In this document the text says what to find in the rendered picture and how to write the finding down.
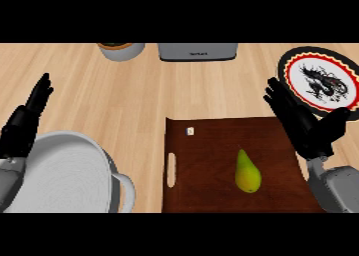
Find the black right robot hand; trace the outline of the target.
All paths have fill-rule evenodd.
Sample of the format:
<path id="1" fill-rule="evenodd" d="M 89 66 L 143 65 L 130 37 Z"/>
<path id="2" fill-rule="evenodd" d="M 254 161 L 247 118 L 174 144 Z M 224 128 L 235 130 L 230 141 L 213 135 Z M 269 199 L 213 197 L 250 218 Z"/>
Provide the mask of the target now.
<path id="1" fill-rule="evenodd" d="M 263 99 L 281 121 L 298 155 L 306 160 L 332 156 L 332 142 L 344 136 L 350 110 L 340 107 L 317 120 L 310 110 L 295 102 L 275 77 L 267 79 L 264 91 Z"/>

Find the dragon print plate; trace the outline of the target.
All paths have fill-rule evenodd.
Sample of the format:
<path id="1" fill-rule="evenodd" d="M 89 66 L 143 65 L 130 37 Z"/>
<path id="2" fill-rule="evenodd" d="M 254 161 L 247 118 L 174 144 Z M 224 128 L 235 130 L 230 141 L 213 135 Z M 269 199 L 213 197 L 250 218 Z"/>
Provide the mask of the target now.
<path id="1" fill-rule="evenodd" d="M 278 61 L 278 79 L 295 102 L 317 117 L 340 107 L 350 110 L 348 121 L 359 121 L 359 66 L 335 51 L 300 46 Z"/>

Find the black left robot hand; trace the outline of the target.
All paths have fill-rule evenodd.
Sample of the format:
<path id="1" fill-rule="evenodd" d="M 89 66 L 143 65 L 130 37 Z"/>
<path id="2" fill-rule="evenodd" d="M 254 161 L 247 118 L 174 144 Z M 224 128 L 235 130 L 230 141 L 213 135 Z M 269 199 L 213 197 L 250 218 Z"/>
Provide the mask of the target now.
<path id="1" fill-rule="evenodd" d="M 28 156 L 37 134 L 38 120 L 52 92 L 49 74 L 44 73 L 32 87 L 25 104 L 16 107 L 1 127 L 0 159 Z"/>

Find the large white pot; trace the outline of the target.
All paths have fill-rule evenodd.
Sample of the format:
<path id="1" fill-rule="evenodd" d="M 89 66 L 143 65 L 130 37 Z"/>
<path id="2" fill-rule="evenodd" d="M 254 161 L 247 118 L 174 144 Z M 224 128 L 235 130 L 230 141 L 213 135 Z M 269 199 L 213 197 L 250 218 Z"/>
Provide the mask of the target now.
<path id="1" fill-rule="evenodd" d="M 6 213 L 130 213 L 134 199 L 131 179 L 93 139 L 74 131 L 37 136 Z"/>

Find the dark brown wooden tray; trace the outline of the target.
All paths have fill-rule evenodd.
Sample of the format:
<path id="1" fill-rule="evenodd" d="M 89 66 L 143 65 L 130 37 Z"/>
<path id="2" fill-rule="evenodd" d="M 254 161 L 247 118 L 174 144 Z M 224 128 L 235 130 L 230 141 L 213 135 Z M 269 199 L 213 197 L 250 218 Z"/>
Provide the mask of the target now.
<path id="1" fill-rule="evenodd" d="M 245 193 L 235 184 L 236 156 L 245 151 L 261 185 Z M 162 211 L 320 213 L 301 175 L 294 148 L 273 117 L 165 121 Z"/>

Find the grey appliance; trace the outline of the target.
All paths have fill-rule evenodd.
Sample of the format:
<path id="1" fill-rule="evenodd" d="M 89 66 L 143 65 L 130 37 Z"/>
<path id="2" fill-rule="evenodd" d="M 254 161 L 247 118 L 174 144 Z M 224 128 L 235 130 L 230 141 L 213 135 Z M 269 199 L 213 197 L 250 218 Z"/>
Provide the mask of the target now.
<path id="1" fill-rule="evenodd" d="M 159 43 L 162 61 L 223 61 L 236 57 L 236 43 Z"/>

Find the green yellow pear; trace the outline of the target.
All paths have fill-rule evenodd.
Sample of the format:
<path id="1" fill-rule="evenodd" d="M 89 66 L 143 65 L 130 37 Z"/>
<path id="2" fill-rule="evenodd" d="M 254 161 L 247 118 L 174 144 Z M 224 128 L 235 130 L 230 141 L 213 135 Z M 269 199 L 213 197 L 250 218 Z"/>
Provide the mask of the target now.
<path id="1" fill-rule="evenodd" d="M 260 171 L 244 150 L 236 156 L 235 184 L 245 193 L 254 193 L 261 185 Z"/>

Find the white plant pot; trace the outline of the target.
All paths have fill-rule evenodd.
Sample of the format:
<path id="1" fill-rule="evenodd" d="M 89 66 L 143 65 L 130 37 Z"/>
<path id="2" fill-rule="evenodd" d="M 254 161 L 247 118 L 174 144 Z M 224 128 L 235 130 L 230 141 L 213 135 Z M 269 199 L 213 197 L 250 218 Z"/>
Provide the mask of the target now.
<path id="1" fill-rule="evenodd" d="M 143 43 L 120 43 L 117 45 L 97 44 L 103 57 L 115 62 L 131 60 L 143 51 Z"/>

